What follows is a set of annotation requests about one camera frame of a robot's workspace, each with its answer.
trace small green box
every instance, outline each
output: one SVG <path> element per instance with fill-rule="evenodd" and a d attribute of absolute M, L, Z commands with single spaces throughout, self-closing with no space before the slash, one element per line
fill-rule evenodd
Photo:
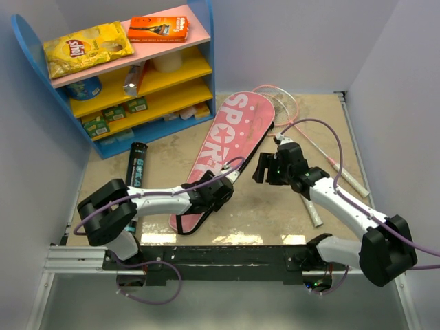
<path fill-rule="evenodd" d="M 104 116 L 100 115 L 100 113 L 86 115 L 85 117 L 81 118 L 81 122 L 85 131 L 91 138 L 110 132 Z"/>
<path fill-rule="evenodd" d="M 139 111 L 147 110 L 149 106 L 146 103 L 145 97 L 135 98 L 134 100 L 125 102 L 127 111 L 129 113 L 136 113 Z"/>
<path fill-rule="evenodd" d="M 102 110 L 102 115 L 107 122 L 113 122 L 118 119 L 127 118 L 125 109 L 122 105 Z"/>

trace star graphic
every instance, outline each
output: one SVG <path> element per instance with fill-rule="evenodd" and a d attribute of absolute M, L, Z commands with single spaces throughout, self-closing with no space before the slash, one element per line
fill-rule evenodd
<path fill-rule="evenodd" d="M 231 135 L 228 133 L 228 128 L 225 127 L 224 129 L 218 128 L 218 132 L 215 136 L 218 136 L 220 138 L 220 143 L 226 143 L 226 138 L 230 137 Z"/>

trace beige floor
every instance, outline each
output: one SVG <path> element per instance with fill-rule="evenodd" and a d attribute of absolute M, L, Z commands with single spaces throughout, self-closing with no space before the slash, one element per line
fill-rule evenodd
<path fill-rule="evenodd" d="M 217 106 L 226 96 L 217 96 Z M 335 94 L 297 95 L 300 118 L 319 118 L 329 123 L 338 133 L 344 149 L 345 168 L 362 182 L 360 167 L 351 141 L 344 112 Z M 186 129 L 148 144 L 146 174 L 143 188 L 170 188 L 186 182 L 211 122 Z M 336 143 L 327 129 L 316 123 L 301 125 L 307 134 L 331 157 L 338 157 Z M 310 166 L 319 166 L 334 176 L 336 172 L 297 131 L 288 135 L 300 143 Z M 276 145 L 266 138 L 259 151 L 271 152 Z M 101 160 L 91 153 L 79 201 L 113 178 L 125 178 L 129 153 Z M 225 245 L 225 244 L 295 244 L 304 243 L 323 232 L 340 238 L 355 239 L 349 229 L 333 215 L 316 206 L 324 222 L 314 228 L 300 197 L 288 187 L 255 184 L 252 174 L 258 157 L 254 157 L 235 184 L 233 198 L 210 216 L 191 236 L 179 236 L 170 229 L 168 215 L 145 217 L 137 226 L 137 237 L 142 245 Z M 341 186 L 352 195 L 359 195 L 343 179 Z M 73 226 L 79 222 L 75 212 Z M 69 237 L 68 245 L 87 245 L 83 236 Z"/>

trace yellow chip bag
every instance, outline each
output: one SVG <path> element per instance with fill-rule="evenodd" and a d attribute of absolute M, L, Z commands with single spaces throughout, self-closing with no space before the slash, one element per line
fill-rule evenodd
<path fill-rule="evenodd" d="M 134 53 L 120 22 L 102 24 L 43 44 L 50 78 Z"/>

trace orange box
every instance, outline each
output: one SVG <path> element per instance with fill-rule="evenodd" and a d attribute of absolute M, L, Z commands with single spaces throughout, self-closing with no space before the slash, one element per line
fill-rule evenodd
<path fill-rule="evenodd" d="M 132 43 L 183 43 L 188 28 L 186 16 L 135 16 L 127 36 Z"/>

